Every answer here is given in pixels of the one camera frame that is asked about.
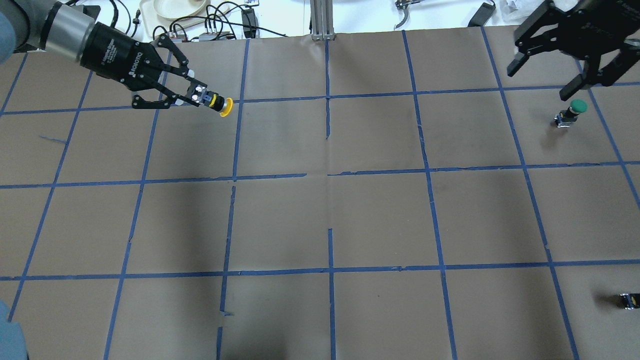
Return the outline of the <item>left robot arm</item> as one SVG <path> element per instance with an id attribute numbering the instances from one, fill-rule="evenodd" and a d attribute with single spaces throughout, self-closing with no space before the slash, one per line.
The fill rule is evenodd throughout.
<path id="1" fill-rule="evenodd" d="M 3 0 L 1 34 L 62 56 L 132 92 L 133 109 L 201 105 L 217 112 L 226 98 L 194 78 L 189 60 L 163 33 L 142 42 L 59 0 Z"/>

